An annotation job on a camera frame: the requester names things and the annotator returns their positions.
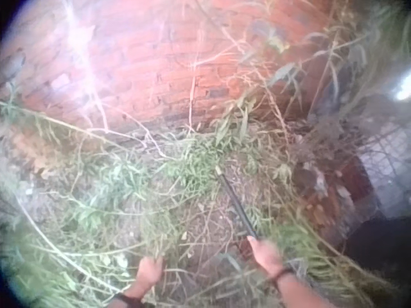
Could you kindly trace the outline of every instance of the green grass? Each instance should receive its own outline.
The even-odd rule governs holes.
[[[42,123],[44,118],[36,116]],[[267,293],[264,277],[232,250],[217,251],[214,257],[225,260],[218,265],[223,276],[210,274],[194,290],[182,282],[184,277],[198,279],[201,264],[189,266],[188,255],[198,245],[207,247],[202,239],[229,244],[213,237],[207,221],[197,226],[200,232],[195,235],[201,236],[182,239],[195,218],[212,221],[215,210],[229,211],[223,207],[225,193],[214,174],[219,165],[230,178],[240,180],[234,181],[234,188],[256,229],[278,241],[290,260],[298,260],[293,264],[302,277],[315,279],[330,298],[337,294],[344,303],[368,304],[350,279],[349,272],[356,271],[353,265],[320,250],[318,236],[294,215],[293,163],[283,147],[284,134],[249,122],[252,129],[245,135],[241,122],[232,121],[223,137],[217,138],[212,130],[183,129],[178,135],[158,132],[156,146],[137,142],[127,150],[101,147],[68,155],[64,168],[46,181],[46,195],[55,200],[49,206],[51,214],[34,221],[34,213],[28,211],[16,215],[7,227],[3,266],[13,274],[15,285],[26,298],[37,298],[39,307],[99,307],[133,281],[139,258],[161,254],[167,270],[147,296],[149,302],[219,306],[247,298],[261,307],[267,302],[278,305],[273,290]],[[65,129],[64,135],[69,135],[71,128]],[[244,234],[239,225],[233,230],[235,237]]]
[[[210,19],[208,11],[197,6]],[[343,23],[333,22],[326,34],[314,33],[325,37],[328,50],[301,61],[328,55],[321,80],[335,75],[346,49],[363,42],[363,36],[344,41],[353,29]],[[221,31],[234,41],[225,28]],[[272,46],[277,42],[275,29],[269,32],[265,47],[278,49]],[[0,102],[5,124],[36,132],[55,149],[60,162],[53,176],[35,181],[34,200],[44,209],[41,213],[30,207],[18,183],[10,185],[11,176],[0,178],[1,195],[15,208],[4,224],[2,266],[33,306],[101,307],[133,281],[142,256],[164,255],[164,278],[146,297],[159,307],[280,307],[255,264],[230,246],[245,231],[233,218],[216,166],[232,182],[255,229],[278,242],[301,278],[344,307],[371,306],[360,287],[384,284],[324,243],[296,211],[291,181],[295,162],[288,152],[293,131],[269,86],[284,80],[286,88],[294,89],[287,114],[295,100],[302,103],[297,75],[303,71],[296,63],[284,64],[265,80],[259,69],[271,71],[267,63],[276,59],[261,62],[258,52],[243,47],[236,46],[240,62],[250,69],[233,78],[243,80],[249,94],[265,91],[270,124],[253,119],[261,102],[252,95],[234,101],[203,132],[186,127],[149,132],[124,114],[136,122],[138,132],[102,134],[22,109],[14,105],[14,96]],[[209,260],[218,261],[217,274],[202,271]]]

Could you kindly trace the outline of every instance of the green leaf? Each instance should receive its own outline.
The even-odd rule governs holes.
[[[63,271],[62,274],[64,279],[67,281],[67,286],[69,287],[69,289],[72,291],[76,291],[76,282],[74,282],[74,280],[70,278],[66,271]]]
[[[323,38],[325,38],[325,39],[328,39],[328,36],[327,36],[326,34],[324,34],[324,33],[321,33],[321,32],[311,32],[311,33],[307,34],[302,40],[303,40],[303,41],[305,41],[305,40],[311,40],[311,39],[314,38],[314,37],[323,37]]]
[[[282,80],[285,78],[288,73],[295,67],[295,63],[289,63],[284,65],[283,67],[280,67],[274,74],[273,77],[268,81],[268,86],[271,87],[273,86],[277,81]]]
[[[245,134],[247,133],[247,125],[249,122],[249,113],[246,108],[246,111],[241,111],[243,113],[243,119],[241,120],[241,126],[240,126],[240,140],[242,141],[245,137]]]
[[[338,86],[338,77],[337,77],[337,72],[335,71],[335,67],[333,64],[329,66],[331,69],[331,73],[333,75],[333,83],[334,83],[334,99],[337,100],[338,97],[338,91],[339,91],[339,86]]]

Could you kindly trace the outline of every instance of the black stick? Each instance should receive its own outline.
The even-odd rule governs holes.
[[[237,214],[239,215],[239,217],[243,221],[243,224],[245,225],[245,228],[247,229],[247,232],[254,239],[258,239],[257,233],[254,230],[254,228],[252,227],[251,222],[250,222],[249,218],[247,217],[247,215],[244,211],[244,208],[241,205],[240,200],[238,199],[238,197],[237,197],[236,193],[234,192],[234,190],[232,189],[229,181],[227,180],[227,178],[225,177],[225,175],[222,173],[221,169],[218,166],[216,167],[216,172],[217,172],[218,177],[220,178],[221,184],[224,186],[225,190],[229,194],[230,199],[231,199],[232,203],[234,204],[234,208],[236,209]]]

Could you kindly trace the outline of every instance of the black wristband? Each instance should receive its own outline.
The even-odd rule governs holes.
[[[129,308],[141,307],[141,301],[138,298],[125,296],[123,293],[117,293],[113,298],[126,303]]]
[[[271,278],[271,281],[274,285],[274,287],[279,291],[278,289],[278,282],[281,279],[281,277],[284,277],[287,274],[294,274],[294,270],[291,268],[283,268],[276,276]]]

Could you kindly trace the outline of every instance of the brick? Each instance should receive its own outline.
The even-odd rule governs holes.
[[[157,46],[157,52],[162,55],[179,55],[179,54],[197,54],[210,53],[214,51],[218,42],[198,42],[196,40],[185,42],[167,42],[161,43]]]
[[[143,44],[139,46],[130,46],[122,49],[126,59],[129,62],[137,62],[141,60],[148,60],[161,56],[153,44]]]
[[[170,83],[170,90],[173,92],[180,92],[180,91],[191,91],[193,86],[193,78],[184,78],[175,81],[171,81]]]
[[[91,67],[94,70],[110,69],[119,67],[125,63],[124,56],[121,52],[105,53],[102,55],[92,56],[90,59]],[[78,67],[82,67],[82,63],[77,61]]]
[[[213,87],[208,89],[207,97],[209,98],[225,98],[229,95],[227,87]]]
[[[197,84],[199,87],[219,87],[225,84],[225,82],[219,78],[216,74],[208,74],[197,78]]]
[[[116,69],[115,74],[118,78],[133,78],[146,73],[155,73],[162,69],[167,69],[170,63],[166,58],[157,58],[143,62],[125,64]]]
[[[195,71],[190,68],[180,68],[173,71],[161,71],[160,79],[162,81],[175,81],[179,79],[190,79],[193,76],[206,76],[208,74],[213,74],[216,71],[216,67],[206,67],[200,66],[195,69]]]
[[[158,44],[167,41],[168,37],[164,29],[164,22],[159,22],[131,33],[118,33],[114,40],[121,47],[134,47],[148,43]]]
[[[164,35],[167,39],[170,39],[172,42],[180,41],[190,41],[190,40],[221,40],[225,39],[223,33],[216,29],[214,26],[206,22],[201,22],[199,24],[192,24],[187,26],[182,22],[166,25],[164,29]]]

